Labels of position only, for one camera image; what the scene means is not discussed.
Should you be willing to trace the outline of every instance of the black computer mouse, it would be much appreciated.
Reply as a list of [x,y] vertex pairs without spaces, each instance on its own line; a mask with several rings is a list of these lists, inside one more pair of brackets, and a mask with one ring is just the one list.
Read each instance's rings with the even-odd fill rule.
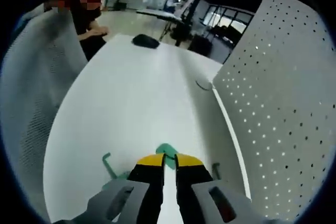
[[139,47],[148,47],[148,48],[157,48],[160,44],[156,39],[153,39],[152,37],[149,37],[145,34],[139,34],[136,35],[132,39],[133,44]]

